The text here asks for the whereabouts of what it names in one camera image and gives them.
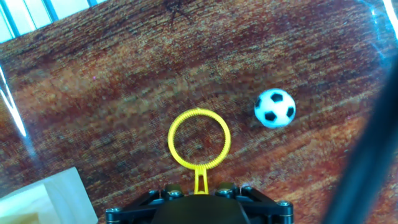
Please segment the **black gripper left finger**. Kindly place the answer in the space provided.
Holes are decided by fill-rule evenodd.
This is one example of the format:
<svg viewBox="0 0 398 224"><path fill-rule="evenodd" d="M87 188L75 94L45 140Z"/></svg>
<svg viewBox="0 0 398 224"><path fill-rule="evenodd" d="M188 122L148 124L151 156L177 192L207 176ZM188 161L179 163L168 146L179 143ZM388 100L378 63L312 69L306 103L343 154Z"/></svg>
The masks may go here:
<svg viewBox="0 0 398 224"><path fill-rule="evenodd" d="M184 197L178 184L168 184L162 190L149 190L125 207L108 208L105 211L107 224L134 223L134 221L153 218L156 211L171 200Z"/></svg>

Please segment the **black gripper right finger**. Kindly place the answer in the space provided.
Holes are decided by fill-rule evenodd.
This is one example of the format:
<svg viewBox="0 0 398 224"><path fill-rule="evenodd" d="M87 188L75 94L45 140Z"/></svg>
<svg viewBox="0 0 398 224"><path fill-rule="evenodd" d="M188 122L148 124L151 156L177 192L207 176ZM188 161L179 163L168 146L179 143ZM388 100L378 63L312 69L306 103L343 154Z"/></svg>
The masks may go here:
<svg viewBox="0 0 398 224"><path fill-rule="evenodd" d="M227 198L238 209L227 208L228 215L239 215L246 223L294 224L294 206L290 201L275 201L250 185L222 182L214 196Z"/></svg>

